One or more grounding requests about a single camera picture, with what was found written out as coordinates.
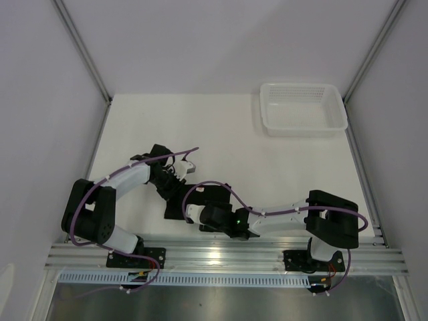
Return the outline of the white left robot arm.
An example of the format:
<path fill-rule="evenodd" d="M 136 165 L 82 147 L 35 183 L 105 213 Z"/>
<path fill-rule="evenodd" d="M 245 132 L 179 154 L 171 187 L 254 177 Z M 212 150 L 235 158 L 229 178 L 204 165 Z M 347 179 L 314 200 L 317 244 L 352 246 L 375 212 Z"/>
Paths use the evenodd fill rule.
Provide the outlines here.
<path fill-rule="evenodd" d="M 155 186 L 165 201 L 178 195 L 185 177 L 195 170 L 189 150 L 173 153 L 155 144 L 149 153 L 137 154 L 113 173 L 95 181 L 77 180 L 72 187 L 61 228 L 76 246 L 99 245 L 121 253 L 136 268 L 145 259 L 142 239 L 116 224 L 116 202 L 140 185 Z"/>

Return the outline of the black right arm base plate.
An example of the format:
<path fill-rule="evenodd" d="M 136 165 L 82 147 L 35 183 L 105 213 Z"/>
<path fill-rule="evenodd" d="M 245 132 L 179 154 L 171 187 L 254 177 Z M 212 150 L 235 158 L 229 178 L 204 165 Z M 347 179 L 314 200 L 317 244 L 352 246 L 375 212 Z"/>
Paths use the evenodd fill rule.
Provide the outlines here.
<path fill-rule="evenodd" d="M 332 256 L 330 261 L 318 261 L 309 257 L 308 250 L 283 251 L 284 266 L 287 272 L 302 272 L 314 274 L 316 272 L 344 272 L 344 258 L 340 251 Z"/>

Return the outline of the black t-shirt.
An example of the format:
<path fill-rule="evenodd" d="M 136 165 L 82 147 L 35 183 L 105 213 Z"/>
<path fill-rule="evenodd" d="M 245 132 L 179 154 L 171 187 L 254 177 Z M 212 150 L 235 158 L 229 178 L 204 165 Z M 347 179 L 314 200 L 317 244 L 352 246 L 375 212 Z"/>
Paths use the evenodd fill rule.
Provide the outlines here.
<path fill-rule="evenodd" d="M 180 220 L 184 219 L 182 214 L 182 203 L 187 192 L 193 185 L 183 185 L 179 190 L 167 201 L 167 206 L 164 212 L 164 219 Z M 218 185 L 203 185 L 197 187 L 186 198 L 185 205 L 205 205 L 207 202 L 229 203 L 231 193 L 224 187 Z"/>

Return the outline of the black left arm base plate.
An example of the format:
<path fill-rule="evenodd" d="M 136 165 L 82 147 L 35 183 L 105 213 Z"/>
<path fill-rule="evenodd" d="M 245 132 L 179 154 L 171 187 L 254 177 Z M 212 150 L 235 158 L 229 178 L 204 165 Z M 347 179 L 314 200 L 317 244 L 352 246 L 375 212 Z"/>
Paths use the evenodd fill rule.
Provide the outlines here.
<path fill-rule="evenodd" d="M 145 247 L 142 255 L 154 259 L 160 265 L 160 269 L 164 268 L 167 250 L 164 247 Z M 121 255 L 119 253 L 110 253 L 106 260 L 107 268 L 120 269 L 156 269 L 155 262 L 142 259 L 139 257 L 130 257 L 129 255 Z"/>

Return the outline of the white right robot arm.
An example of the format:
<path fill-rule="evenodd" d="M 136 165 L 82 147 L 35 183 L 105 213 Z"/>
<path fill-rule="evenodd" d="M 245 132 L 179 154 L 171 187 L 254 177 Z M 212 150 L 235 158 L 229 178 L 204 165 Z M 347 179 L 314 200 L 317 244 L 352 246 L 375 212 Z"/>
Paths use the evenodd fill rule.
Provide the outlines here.
<path fill-rule="evenodd" d="M 289 207 L 268 211 L 251 207 L 233 210 L 230 204 L 189 205 L 188 218 L 201 227 L 247 241 L 254 237 L 287 231 L 310 234 L 306 264 L 320 270 L 339 249 L 359 246 L 358 205 L 321 190 L 312 190 L 307 199 Z"/>

